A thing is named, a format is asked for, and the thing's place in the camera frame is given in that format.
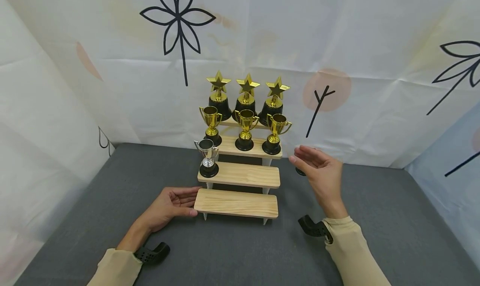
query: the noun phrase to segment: gray table surface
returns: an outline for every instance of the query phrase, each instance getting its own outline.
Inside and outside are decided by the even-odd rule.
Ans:
[[[120,145],[16,285],[86,285],[105,250],[117,245],[163,187],[199,185],[200,161],[195,150]],[[307,179],[286,159],[272,166],[281,179],[271,191],[277,219],[263,226],[258,218],[176,218],[147,242],[150,248],[168,243],[170,255],[158,266],[144,266],[136,285],[341,285],[323,239],[305,235],[297,223],[307,213],[315,221],[324,216]],[[480,285],[473,262],[407,172],[345,165],[342,187],[351,217],[392,285]]]

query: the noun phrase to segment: black plant drawing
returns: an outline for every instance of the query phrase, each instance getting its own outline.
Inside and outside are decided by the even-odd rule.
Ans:
[[[102,134],[103,134],[104,137],[107,139],[107,144],[105,144],[105,145],[102,145],[102,141],[101,141]],[[100,145],[100,147],[101,147],[102,149],[108,148],[108,156],[111,156],[111,153],[110,153],[110,145],[112,145],[112,144],[111,144],[110,140],[108,140],[107,135],[105,135],[105,133],[102,131],[102,129],[101,129],[100,127],[98,127],[98,145]]]
[[[216,19],[215,16],[210,14],[209,12],[199,9],[199,8],[190,8],[192,5],[193,0],[189,0],[187,7],[184,8],[183,10],[180,10],[179,6],[179,1],[180,0],[173,0],[174,6],[173,8],[170,8],[164,0],[160,0],[164,8],[160,7],[148,7],[142,12],[140,12],[140,15],[145,17],[147,20],[151,21],[152,23],[159,24],[161,26],[166,26],[167,29],[165,30],[164,36],[163,36],[163,53],[164,55],[168,55],[173,49],[175,48],[175,45],[177,45],[178,40],[180,39],[180,49],[181,49],[181,57],[183,60],[183,75],[185,75],[185,86],[188,86],[188,80],[187,80],[187,68],[185,66],[185,50],[183,48],[183,41],[187,43],[188,46],[190,46],[191,49],[193,49],[195,52],[200,53],[200,42],[198,40],[197,34],[193,30],[192,26],[202,26],[206,25],[208,23],[211,23],[213,20]],[[167,14],[170,14],[172,19],[170,21],[167,21],[166,23],[161,23],[157,20],[153,20],[151,17],[147,15],[148,12],[155,12],[155,11],[161,11],[165,12]],[[188,21],[184,18],[184,15],[187,13],[192,13],[194,14],[195,12],[200,12],[203,14],[208,15],[209,19],[207,21],[201,21],[199,23],[193,23],[192,21]],[[177,24],[177,35],[175,37],[175,41],[173,42],[173,45],[171,47],[167,48],[167,36],[168,32],[171,31],[171,27]],[[188,28],[190,32],[193,34],[195,37],[195,42],[192,41],[192,39],[187,39],[185,36],[185,33],[183,32],[183,25],[184,27]]]
[[[452,173],[456,172],[458,169],[461,169],[463,166],[467,165],[468,162],[470,162],[471,160],[475,159],[476,157],[480,156],[480,151],[476,154],[474,154],[473,156],[471,156],[470,158],[468,158],[467,160],[465,160],[464,162],[462,162],[460,165],[458,165],[457,167],[455,167],[454,169],[450,170],[449,172],[445,173],[445,176],[449,176],[451,175]]]
[[[455,50],[459,48],[459,46],[470,45],[472,51],[476,52],[471,55],[464,55],[461,53],[456,53]],[[443,71],[432,83],[440,83],[446,80],[451,80],[452,78],[460,77],[458,81],[454,84],[452,89],[448,91],[445,96],[442,97],[439,102],[433,106],[433,108],[427,113],[430,113],[435,110],[435,108],[449,96],[450,93],[462,82],[464,78],[470,75],[468,79],[470,82],[471,87],[475,87],[480,82],[480,73],[475,72],[480,64],[480,43],[470,40],[464,41],[455,41],[446,43],[444,45],[440,45],[440,48],[447,53],[448,55],[454,56],[455,58],[460,58],[461,61],[451,65],[445,71]]]
[[[318,105],[317,105],[317,108],[315,109],[315,113],[313,113],[312,121],[310,122],[310,126],[308,127],[307,135],[306,135],[305,138],[308,138],[308,135],[310,134],[310,129],[312,129],[313,121],[315,121],[315,117],[317,116],[318,110],[320,109],[320,106],[322,105],[323,99],[325,98],[325,96],[328,96],[328,95],[331,95],[331,94],[335,93],[335,90],[328,92],[328,88],[329,88],[329,86],[327,85],[325,87],[325,90],[323,91],[323,94],[322,94],[321,98],[318,97],[318,93],[317,93],[316,90],[313,91],[313,93],[315,94],[315,97],[317,99]]]

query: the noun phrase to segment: black trophy base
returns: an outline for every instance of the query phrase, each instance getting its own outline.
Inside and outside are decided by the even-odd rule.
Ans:
[[[283,111],[283,105],[279,106],[278,108],[272,108],[271,106],[267,105],[267,103],[263,103],[263,108],[262,112],[260,112],[259,117],[261,124],[265,125],[268,127],[268,124],[270,123],[270,119],[268,118],[267,114],[270,114],[271,116],[275,114],[281,114]]]
[[[235,146],[241,151],[249,151],[253,148],[253,140],[243,140],[237,138],[237,140],[235,140]]]
[[[208,105],[217,108],[218,112],[222,115],[222,121],[229,119],[232,116],[232,110],[228,107],[228,99],[223,102],[214,102],[210,97],[208,98]]]
[[[250,105],[244,105],[243,103],[239,102],[239,100],[237,100],[237,104],[235,105],[235,110],[239,112],[241,112],[242,110],[250,110],[253,112],[253,116],[257,115],[257,112],[255,111],[255,100]],[[232,117],[236,122],[239,122],[239,119],[237,118],[237,112],[233,112]]]
[[[268,153],[269,155],[276,155],[280,153],[281,147],[280,143],[270,143],[269,141],[265,141],[262,144],[262,149],[265,153]]]
[[[213,141],[213,145],[215,146],[219,146],[220,144],[222,144],[222,137],[218,133],[215,136],[205,135],[203,139],[210,139],[211,141]]]
[[[307,176],[305,175],[305,173],[303,171],[301,171],[300,169],[298,169],[297,167],[295,167],[295,170],[297,171],[297,173],[301,176]]]
[[[202,165],[200,165],[200,174],[204,177],[204,178],[213,178],[215,175],[217,175],[218,173],[218,164],[215,163],[214,166],[212,167],[205,167]]]

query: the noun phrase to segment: wooden plank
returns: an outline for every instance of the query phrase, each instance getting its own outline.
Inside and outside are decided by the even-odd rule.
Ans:
[[[222,144],[218,146],[220,150],[219,153],[224,155],[234,155],[234,156],[247,156],[247,157],[257,157],[257,158],[267,158],[267,159],[281,159],[282,151],[276,155],[269,155],[265,153],[262,149],[262,143],[265,142],[265,139],[262,138],[252,138],[253,148],[249,151],[241,151],[235,146],[235,140],[238,137],[234,136],[222,136]]]
[[[193,208],[199,212],[211,214],[268,219],[278,217],[277,197],[269,194],[202,188],[198,191]]]
[[[220,121],[220,125],[226,125],[228,127],[238,127],[238,128],[240,128],[239,123],[236,122],[235,119],[233,119],[233,116],[231,116],[229,119],[227,119],[225,121]],[[258,123],[258,125],[255,128],[269,129],[265,125],[262,125],[260,122]]]
[[[217,175],[204,178],[198,172],[198,181],[261,188],[280,187],[280,172],[277,167],[227,162],[217,162],[217,164]]]

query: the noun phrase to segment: hand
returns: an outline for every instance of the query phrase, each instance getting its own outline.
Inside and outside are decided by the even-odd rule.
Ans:
[[[158,232],[175,216],[197,216],[193,209],[198,189],[202,187],[165,187],[153,203],[135,220],[117,246],[123,251],[135,252],[151,233]]]
[[[315,197],[327,217],[348,216],[340,193],[343,166],[341,161],[304,145],[295,148],[295,156],[288,159],[307,175]]]

